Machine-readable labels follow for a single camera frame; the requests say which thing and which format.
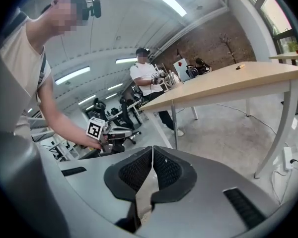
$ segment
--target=white t-shirt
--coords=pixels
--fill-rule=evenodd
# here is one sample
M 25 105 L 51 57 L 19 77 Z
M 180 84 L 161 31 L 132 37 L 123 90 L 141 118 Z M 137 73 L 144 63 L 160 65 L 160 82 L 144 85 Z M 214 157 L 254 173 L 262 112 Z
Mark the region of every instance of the white t-shirt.
M 153 79 L 155 75 L 158 75 L 157 71 L 154 69 L 154 66 L 150 63 L 135 63 L 130 68 L 130 76 L 133 80 L 136 78 L 141 79 Z M 160 85 L 146 85 L 146 86 L 139 86 L 140 90 L 142 90 L 143 95 L 149 95 L 155 92 L 163 91 Z
M 45 50 L 43 50 L 41 55 L 38 54 L 30 45 L 25 30 L 26 23 L 9 36 L 2 48 L 0 48 L 0 55 L 16 81 L 32 97 L 29 106 L 33 106 L 34 104 L 40 104 L 41 102 L 37 96 L 37 90 L 50 75 L 51 68 L 46 61 L 44 69 L 45 74 L 42 82 L 38 86 Z M 24 107 L 24 111 L 16 125 L 15 134 L 30 139 L 31 134 L 30 124 L 27 119 L 27 108 L 28 107 Z

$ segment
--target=man in white t-shirt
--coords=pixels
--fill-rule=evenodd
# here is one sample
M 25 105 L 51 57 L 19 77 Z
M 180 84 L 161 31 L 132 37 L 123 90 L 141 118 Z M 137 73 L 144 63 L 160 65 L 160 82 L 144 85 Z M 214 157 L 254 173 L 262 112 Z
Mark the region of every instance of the man in white t-shirt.
M 158 96 L 164 94 L 162 87 L 155 84 L 154 76 L 158 76 L 154 66 L 148 63 L 148 51 L 143 48 L 136 50 L 137 62 L 130 68 L 130 76 L 135 84 L 142 90 L 144 98 L 152 101 Z M 174 133 L 173 121 L 168 111 L 159 112 L 160 119 Z M 178 130 L 178 136 L 184 133 Z
M 86 0 L 52 0 L 40 17 L 30 19 L 17 28 L 0 46 L 0 56 L 17 82 L 29 93 L 33 102 L 40 106 L 47 124 L 61 137 L 76 144 L 101 148 L 98 140 L 85 134 L 85 130 L 76 126 L 58 109 L 53 97 L 53 79 L 49 64 L 45 63 L 44 44 L 52 37 L 61 35 L 73 27 L 82 25 L 86 18 Z M 15 134 L 31 140 L 30 126 L 27 120 L 27 107 L 24 107 Z

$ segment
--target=hand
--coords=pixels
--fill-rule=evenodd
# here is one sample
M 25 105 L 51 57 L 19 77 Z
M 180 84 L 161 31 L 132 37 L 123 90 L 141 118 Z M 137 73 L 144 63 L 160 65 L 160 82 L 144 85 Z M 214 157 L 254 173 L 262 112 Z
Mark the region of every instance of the hand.
M 155 76 L 155 77 L 152 79 L 152 83 L 153 83 L 154 85 L 159 85 L 159 84 L 162 83 L 162 79 L 159 78 L 159 77 L 157 77 L 157 76 Z
M 92 147 L 95 149 L 101 149 L 101 144 L 97 139 L 94 139 L 86 135 L 86 143 L 84 144 L 87 147 Z

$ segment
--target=table leg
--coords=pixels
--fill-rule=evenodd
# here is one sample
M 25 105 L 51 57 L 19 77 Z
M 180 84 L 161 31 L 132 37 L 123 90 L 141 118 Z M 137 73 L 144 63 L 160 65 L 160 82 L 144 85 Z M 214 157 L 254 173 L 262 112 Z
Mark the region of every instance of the table leg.
M 273 161 L 281 154 L 286 137 L 292 126 L 298 101 L 298 79 L 290 81 L 290 91 L 284 93 L 284 107 L 279 123 L 278 131 L 274 142 L 269 149 L 265 159 L 259 165 L 255 178 L 260 178 L 263 174 L 272 169 Z
M 175 140 L 175 149 L 178 150 L 178 126 L 177 126 L 177 113 L 175 111 L 175 106 L 172 102 L 171 106 L 173 128 L 174 128 L 174 140 Z
M 145 112 L 145 113 L 146 113 L 146 115 L 147 115 L 149 121 L 152 122 L 152 124 L 154 125 L 154 127 L 155 127 L 156 130 L 158 131 L 159 135 L 162 137 L 162 140 L 163 140 L 163 142 L 165 143 L 166 147 L 172 149 L 172 146 L 171 146 L 171 144 L 170 144 L 170 142 L 169 142 L 167 136 L 164 134 L 164 132 L 163 132 L 161 126 L 159 125 L 157 119 L 154 117 L 154 114 L 151 113 L 151 112 L 148 112 L 148 111 Z
M 249 99 L 246 99 L 246 116 L 250 116 L 250 105 L 249 105 Z
M 139 120 L 141 121 L 141 123 L 144 123 L 143 119 L 140 117 L 140 115 L 139 115 L 137 109 L 135 108 L 135 106 L 133 106 L 133 108 L 134 108 L 134 110 L 136 111 L 136 114 L 137 114 Z
M 194 119 L 195 120 L 199 119 L 198 114 L 197 114 L 197 111 L 195 110 L 195 107 L 191 107 L 191 109 L 192 109 L 192 113 L 193 113 Z
M 133 113 L 134 117 L 136 118 L 138 124 L 141 125 L 142 123 L 139 121 L 138 115 L 137 115 L 137 113 L 135 112 L 135 110 L 134 110 L 134 109 L 131 109 L 131 112 Z

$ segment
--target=fluorescent light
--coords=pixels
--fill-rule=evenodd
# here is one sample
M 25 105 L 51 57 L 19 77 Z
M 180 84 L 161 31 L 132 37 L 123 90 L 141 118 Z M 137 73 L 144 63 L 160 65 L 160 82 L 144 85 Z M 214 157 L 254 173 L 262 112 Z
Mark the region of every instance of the fluorescent light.
M 131 61 L 138 61 L 138 60 L 137 60 L 137 58 L 117 59 L 116 63 L 124 63 L 124 62 L 131 62 Z
M 106 97 L 106 99 L 109 99 L 109 98 L 111 98 L 111 97 L 113 97 L 115 95 L 117 95 L 117 93 L 114 93 L 113 95 Z
M 91 108 L 93 108 L 94 107 L 94 105 L 91 105 L 90 107 L 88 107 L 86 110 L 89 110 L 89 109 L 91 109 Z
M 62 84 L 62 83 L 64 83 L 64 82 L 70 80 L 71 78 L 74 78 L 74 77 L 76 77 L 76 76 L 78 76 L 78 75 L 81 75 L 81 74 L 83 74 L 83 73 L 85 73 L 85 72 L 88 72 L 88 71 L 90 71 L 90 67 L 89 67 L 89 66 L 86 67 L 86 68 L 83 68 L 83 69 L 79 69 L 79 70 L 77 70 L 77 71 L 74 71 L 74 72 L 72 72 L 71 74 L 66 75 L 65 77 L 61 77 L 60 79 L 56 80 L 55 83 L 56 83 L 57 85 Z
M 187 12 L 182 8 L 181 5 L 176 0 L 162 0 L 166 4 L 168 4 L 172 9 L 174 9 L 176 12 L 180 14 L 181 17 L 183 17 Z
M 90 96 L 90 97 L 88 97 L 87 99 L 81 101 L 81 102 L 79 103 L 79 105 L 81 105 L 81 104 L 85 103 L 86 101 L 89 101 L 89 100 L 91 100 L 91 99 L 93 99 L 93 98 L 95 98 L 95 97 L 96 97 L 96 95 Z
M 118 84 L 118 85 L 115 85 L 115 86 L 109 87 L 109 88 L 108 88 L 108 90 L 114 89 L 114 88 L 116 88 L 116 87 L 119 87 L 119 86 L 122 86 L 122 85 L 123 85 L 123 83 L 120 83 L 120 84 Z

